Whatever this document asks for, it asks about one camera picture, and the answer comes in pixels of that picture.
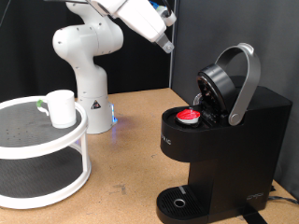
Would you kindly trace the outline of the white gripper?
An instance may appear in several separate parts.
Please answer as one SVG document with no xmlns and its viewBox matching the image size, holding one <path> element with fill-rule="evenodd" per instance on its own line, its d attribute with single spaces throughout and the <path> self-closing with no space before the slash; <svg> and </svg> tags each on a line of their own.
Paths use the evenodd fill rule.
<svg viewBox="0 0 299 224">
<path fill-rule="evenodd" d="M 166 53 L 174 50 L 175 46 L 164 34 L 166 26 L 163 19 L 148 0 L 127 0 L 116 16 L 148 41 L 156 41 Z"/>
</svg>

